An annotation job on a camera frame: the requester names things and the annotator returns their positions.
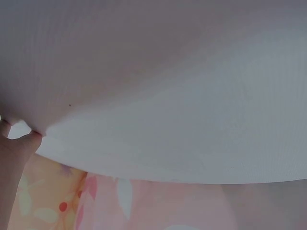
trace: finger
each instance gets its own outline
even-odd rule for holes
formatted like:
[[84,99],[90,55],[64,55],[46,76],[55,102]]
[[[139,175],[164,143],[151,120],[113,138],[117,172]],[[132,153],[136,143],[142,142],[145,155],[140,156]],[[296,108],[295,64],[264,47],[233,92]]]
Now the finger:
[[0,120],[0,134],[2,134],[4,137],[8,137],[8,134],[10,132],[11,125],[5,121],[5,120]]
[[20,151],[24,155],[25,161],[34,154],[42,143],[42,135],[31,131],[29,134],[24,135],[18,139],[13,140],[16,145],[16,151]]

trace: floral fabric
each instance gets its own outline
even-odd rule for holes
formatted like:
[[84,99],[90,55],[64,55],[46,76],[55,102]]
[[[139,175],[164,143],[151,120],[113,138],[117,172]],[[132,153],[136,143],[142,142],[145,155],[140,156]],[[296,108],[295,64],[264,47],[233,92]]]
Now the floral fabric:
[[72,230],[86,173],[34,155],[19,182],[8,230]]

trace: pink fabric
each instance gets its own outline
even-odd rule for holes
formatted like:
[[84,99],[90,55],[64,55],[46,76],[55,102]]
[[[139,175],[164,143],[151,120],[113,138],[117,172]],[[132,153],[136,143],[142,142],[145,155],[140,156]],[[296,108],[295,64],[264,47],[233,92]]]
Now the pink fabric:
[[237,230],[220,185],[113,179],[88,174],[76,230]]
[[306,230],[307,180],[239,185],[89,173],[75,230]]

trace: white leaf print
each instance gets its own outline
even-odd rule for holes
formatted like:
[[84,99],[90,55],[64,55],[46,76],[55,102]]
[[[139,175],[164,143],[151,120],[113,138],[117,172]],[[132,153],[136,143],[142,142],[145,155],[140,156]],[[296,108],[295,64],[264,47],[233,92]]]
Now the white leaf print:
[[32,200],[27,190],[21,191],[18,196],[19,209],[22,216],[29,214]]
[[165,230],[199,230],[187,225],[172,225],[167,227]]
[[65,201],[66,202],[71,202],[72,201],[72,199],[74,198],[74,196],[75,196],[75,193],[70,193],[70,194],[68,194],[66,197],[65,197]]
[[59,218],[59,215],[54,210],[47,207],[38,208],[37,210],[35,210],[34,216],[48,224],[55,223]]
[[27,189],[28,180],[25,175],[21,176],[18,186],[21,187],[22,189]]
[[117,182],[118,202],[127,219],[130,219],[132,205],[132,185],[129,180],[118,179]]

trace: fingertip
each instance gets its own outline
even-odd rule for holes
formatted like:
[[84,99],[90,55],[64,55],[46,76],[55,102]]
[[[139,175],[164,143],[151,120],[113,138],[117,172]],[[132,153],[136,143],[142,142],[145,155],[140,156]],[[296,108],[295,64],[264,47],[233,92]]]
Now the fingertip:
[[3,136],[7,138],[10,132],[10,129],[11,129],[11,124],[7,122],[6,120],[1,119],[0,120],[0,134],[2,134]]

